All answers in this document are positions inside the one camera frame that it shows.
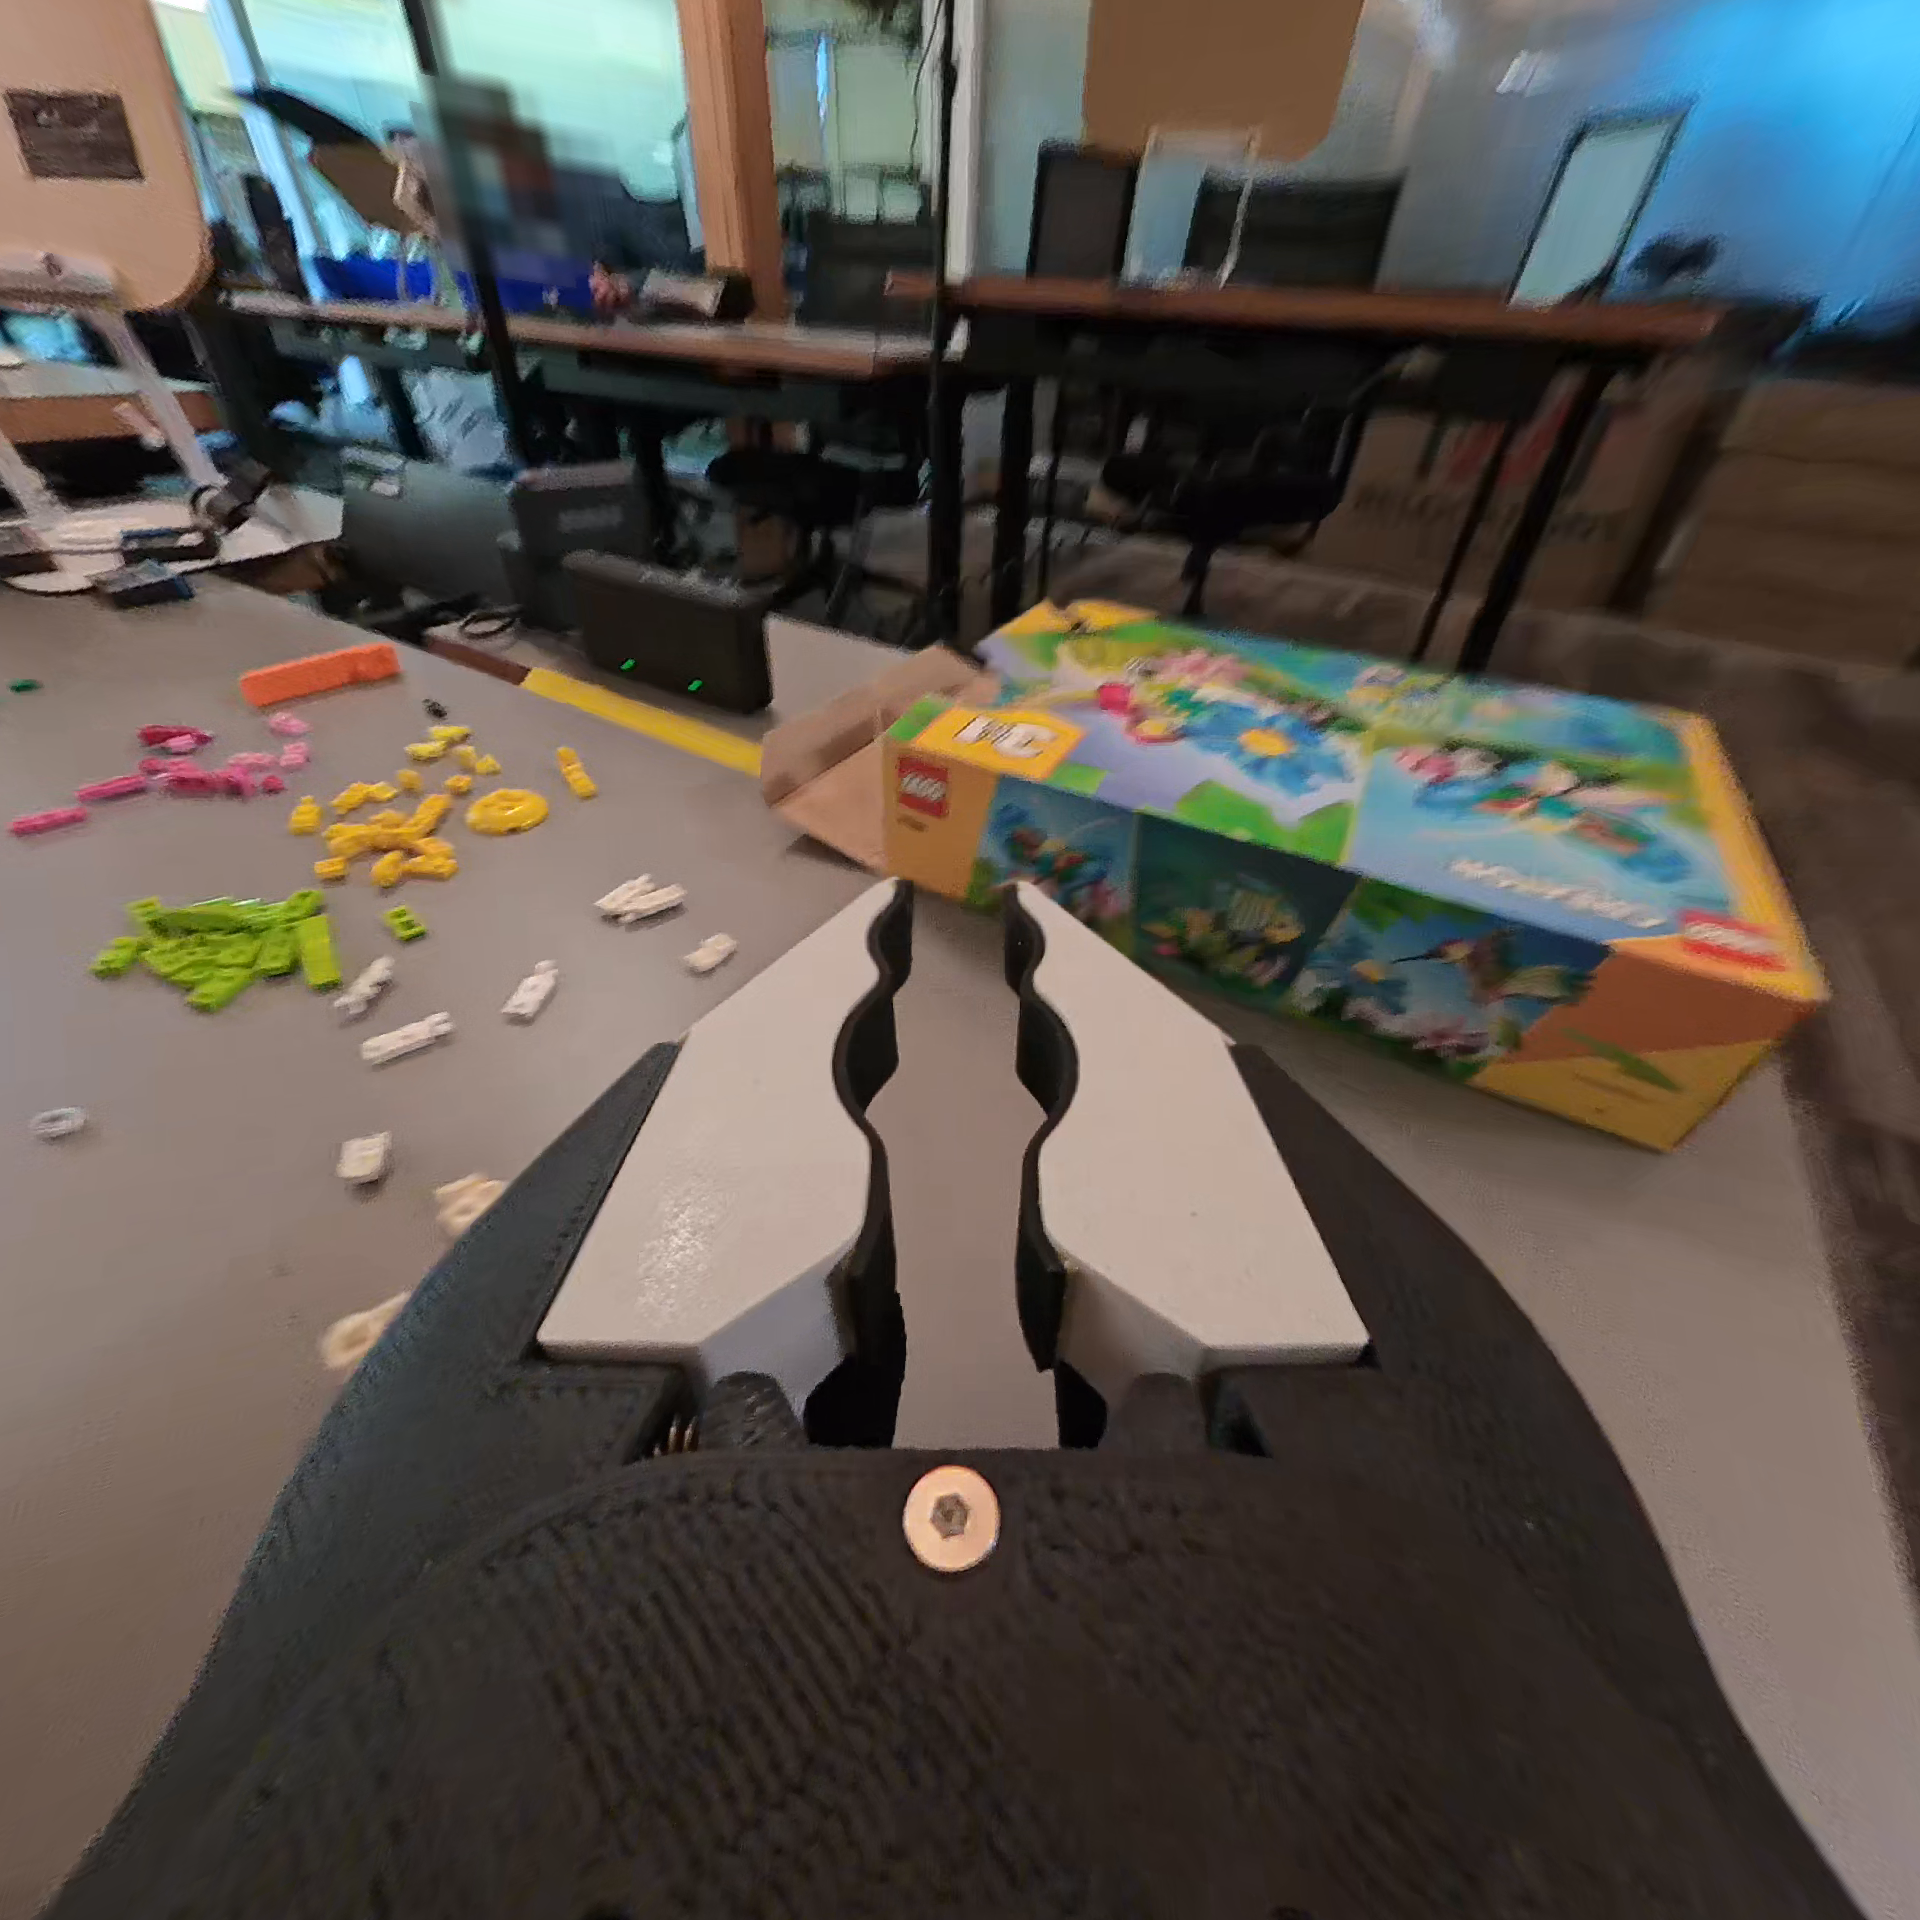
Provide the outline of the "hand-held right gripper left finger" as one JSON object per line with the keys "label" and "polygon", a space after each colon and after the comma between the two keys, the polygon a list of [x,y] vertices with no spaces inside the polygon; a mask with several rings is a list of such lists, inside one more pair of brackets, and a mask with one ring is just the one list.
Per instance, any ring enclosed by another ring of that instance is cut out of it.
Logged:
{"label": "hand-held right gripper left finger", "polygon": [[686,1031],[540,1355],[771,1379],[815,1443],[893,1443],[905,1331],[870,1106],[900,1068],[912,935],[912,883],[875,882]]}

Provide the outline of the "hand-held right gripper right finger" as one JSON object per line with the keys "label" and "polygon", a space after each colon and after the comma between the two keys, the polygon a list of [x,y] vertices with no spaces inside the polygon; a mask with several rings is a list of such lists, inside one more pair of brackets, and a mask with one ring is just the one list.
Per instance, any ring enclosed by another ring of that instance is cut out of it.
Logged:
{"label": "hand-held right gripper right finger", "polygon": [[1236,1045],[1033,882],[1002,896],[1020,1155],[1016,1304],[1058,1440],[1130,1394],[1236,1370],[1345,1368],[1372,1336]]}

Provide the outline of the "scattered white lego pieces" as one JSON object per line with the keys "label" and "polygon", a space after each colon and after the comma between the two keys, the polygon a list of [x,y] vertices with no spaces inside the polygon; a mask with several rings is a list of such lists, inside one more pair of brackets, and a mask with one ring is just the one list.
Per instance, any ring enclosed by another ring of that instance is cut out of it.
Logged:
{"label": "scattered white lego pieces", "polygon": [[608,920],[584,882],[484,874],[327,899],[335,986],[301,965],[223,1005],[131,958],[120,883],[3,923],[3,1400],[121,1378],[314,1371],[333,1327],[400,1297],[450,1239],[443,1188],[505,1183],[754,947],[687,967],[733,911]]}

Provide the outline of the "colourful lego set box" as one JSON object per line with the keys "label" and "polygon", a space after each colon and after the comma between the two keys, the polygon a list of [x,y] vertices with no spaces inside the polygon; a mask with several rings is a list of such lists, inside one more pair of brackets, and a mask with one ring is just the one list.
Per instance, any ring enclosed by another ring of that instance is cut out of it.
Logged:
{"label": "colourful lego set box", "polygon": [[1038,603],[880,746],[885,865],[1648,1150],[1829,1000],[1716,727]]}

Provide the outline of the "pile of yellow lego pieces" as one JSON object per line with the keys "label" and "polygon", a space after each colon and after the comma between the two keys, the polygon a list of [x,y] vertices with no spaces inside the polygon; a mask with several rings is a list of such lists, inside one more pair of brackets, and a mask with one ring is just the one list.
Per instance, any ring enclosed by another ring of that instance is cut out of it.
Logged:
{"label": "pile of yellow lego pieces", "polygon": [[456,722],[431,719],[384,780],[352,780],[332,798],[301,795],[285,831],[314,841],[309,871],[323,885],[354,874],[387,893],[411,882],[450,882],[465,840],[523,837],[551,816],[535,785],[508,783],[497,756]]}

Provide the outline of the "pile of lime green lego pieces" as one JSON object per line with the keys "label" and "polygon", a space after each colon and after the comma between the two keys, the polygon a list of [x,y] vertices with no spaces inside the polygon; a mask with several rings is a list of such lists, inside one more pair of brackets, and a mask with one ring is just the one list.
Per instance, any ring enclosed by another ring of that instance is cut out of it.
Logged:
{"label": "pile of lime green lego pieces", "polygon": [[363,1017],[397,976],[384,951],[345,971],[325,899],[311,887],[280,897],[130,899],[124,929],[89,956],[86,971],[97,981],[144,971],[199,1014],[223,1011],[256,984],[297,980],[327,995],[343,1020]]}

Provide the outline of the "yellow tape strip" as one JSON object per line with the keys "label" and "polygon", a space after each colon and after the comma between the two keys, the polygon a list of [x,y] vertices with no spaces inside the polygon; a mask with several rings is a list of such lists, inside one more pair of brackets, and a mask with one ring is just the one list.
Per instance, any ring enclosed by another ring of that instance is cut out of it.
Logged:
{"label": "yellow tape strip", "polygon": [[668,710],[551,668],[527,668],[518,686],[531,698],[571,707],[608,726],[652,740],[662,747],[693,756],[754,781],[760,780],[760,741],[727,731],[703,717]]}

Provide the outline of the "orange brick separator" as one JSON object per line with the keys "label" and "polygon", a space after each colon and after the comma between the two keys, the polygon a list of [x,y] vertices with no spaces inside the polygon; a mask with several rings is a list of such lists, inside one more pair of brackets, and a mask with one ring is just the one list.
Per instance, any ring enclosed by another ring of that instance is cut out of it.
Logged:
{"label": "orange brick separator", "polygon": [[368,639],[252,668],[237,677],[237,696],[254,710],[287,707],[401,676],[394,642]]}

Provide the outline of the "black equipment case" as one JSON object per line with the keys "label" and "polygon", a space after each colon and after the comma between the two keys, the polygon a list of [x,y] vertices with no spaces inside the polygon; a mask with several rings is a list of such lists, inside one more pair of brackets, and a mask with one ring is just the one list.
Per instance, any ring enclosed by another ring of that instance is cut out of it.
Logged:
{"label": "black equipment case", "polygon": [[505,488],[505,513],[495,535],[502,579],[519,624],[541,631],[578,624],[570,555],[647,555],[650,524],[625,457],[523,467]]}

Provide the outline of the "cardboard box with red print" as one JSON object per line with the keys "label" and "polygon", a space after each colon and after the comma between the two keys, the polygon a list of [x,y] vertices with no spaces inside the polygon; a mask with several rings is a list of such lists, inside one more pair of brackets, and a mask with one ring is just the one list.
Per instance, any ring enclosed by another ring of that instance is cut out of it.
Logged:
{"label": "cardboard box with red print", "polygon": [[[1387,410],[1370,420],[1348,491],[1311,534],[1308,566],[1434,587],[1496,451],[1499,476],[1453,576],[1480,593],[1557,442],[1577,378],[1557,375],[1516,428]],[[1520,599],[1526,608],[1601,608],[1652,535],[1682,453],[1723,395],[1703,360],[1672,358],[1615,375],[1573,453]]]}

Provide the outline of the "brown wooden desk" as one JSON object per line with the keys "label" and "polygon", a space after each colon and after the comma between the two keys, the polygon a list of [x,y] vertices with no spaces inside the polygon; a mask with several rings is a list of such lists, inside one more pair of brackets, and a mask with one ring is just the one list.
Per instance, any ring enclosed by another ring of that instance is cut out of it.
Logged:
{"label": "brown wooden desk", "polygon": [[863,410],[861,394],[926,400],[926,619],[946,637],[962,609],[963,379],[947,342],[859,328],[771,320],[617,321],[514,314],[495,328],[429,301],[299,299],[223,292],[236,320],[264,323],[281,352],[314,362],[359,358],[384,372],[486,372],[519,436],[531,388],[625,408],[692,412],[706,420],[836,423]]}
{"label": "brown wooden desk", "polygon": [[1481,673],[1496,657],[1575,456],[1611,383],[1676,355],[1732,339],[1725,301],[1577,299],[1510,303],[1460,292],[1364,292],[1232,284],[1139,285],[1114,280],[892,269],[892,299],[926,301],[930,480],[926,525],[927,612],[955,631],[963,547],[962,408],[1002,394],[997,482],[985,571],[989,625],[1026,599],[1030,466],[1038,388],[1067,379],[1154,398],[1236,398],[1287,410],[1281,358],[1305,344],[1356,350],[1387,365],[1405,354],[1465,354],[1494,368],[1492,398],[1524,422],[1554,382],[1572,379],[1548,453],[1514,517],[1455,665]]}

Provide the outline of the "plain cardboard box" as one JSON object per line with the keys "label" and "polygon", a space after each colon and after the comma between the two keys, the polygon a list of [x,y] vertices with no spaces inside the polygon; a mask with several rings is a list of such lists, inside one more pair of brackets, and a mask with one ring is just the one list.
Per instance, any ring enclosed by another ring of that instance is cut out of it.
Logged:
{"label": "plain cardboard box", "polygon": [[1674,528],[1643,616],[1807,660],[1915,660],[1915,386],[1750,388]]}

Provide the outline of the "black tripod pole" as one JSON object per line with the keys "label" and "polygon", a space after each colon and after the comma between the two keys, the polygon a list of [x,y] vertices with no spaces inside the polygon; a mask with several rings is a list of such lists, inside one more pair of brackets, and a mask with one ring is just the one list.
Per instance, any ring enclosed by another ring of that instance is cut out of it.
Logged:
{"label": "black tripod pole", "polygon": [[931,51],[936,62],[936,161],[931,171],[931,266],[926,368],[926,637],[958,639],[963,549],[963,394],[950,368],[955,309],[950,299],[953,116],[958,94],[958,3],[937,3]]}

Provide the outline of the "brown cardboard sheet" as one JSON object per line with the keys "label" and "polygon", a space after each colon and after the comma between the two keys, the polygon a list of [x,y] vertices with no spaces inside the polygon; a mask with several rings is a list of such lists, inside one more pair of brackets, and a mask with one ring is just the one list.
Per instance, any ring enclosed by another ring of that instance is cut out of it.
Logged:
{"label": "brown cardboard sheet", "polygon": [[1297,160],[1331,130],[1361,1],[1091,1],[1081,132],[1141,151],[1154,132],[1251,133]]}

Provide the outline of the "white frame stand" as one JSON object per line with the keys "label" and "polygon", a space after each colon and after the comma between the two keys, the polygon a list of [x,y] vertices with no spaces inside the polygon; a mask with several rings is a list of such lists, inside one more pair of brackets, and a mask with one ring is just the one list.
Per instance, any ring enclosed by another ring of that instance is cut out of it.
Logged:
{"label": "white frame stand", "polygon": [[3,305],[67,312],[107,344],[116,372],[97,375],[74,402],[106,404],[138,437],[158,436],[188,483],[186,500],[155,522],[155,505],[67,505],[12,434],[2,436],[3,583],[36,595],[101,593],[133,598],[145,579],[170,571],[262,563],[296,553],[306,539],[272,502],[275,482],[262,467],[221,472],[207,457],[180,391],[131,331],[111,271],[91,257],[60,252],[3,252]]}

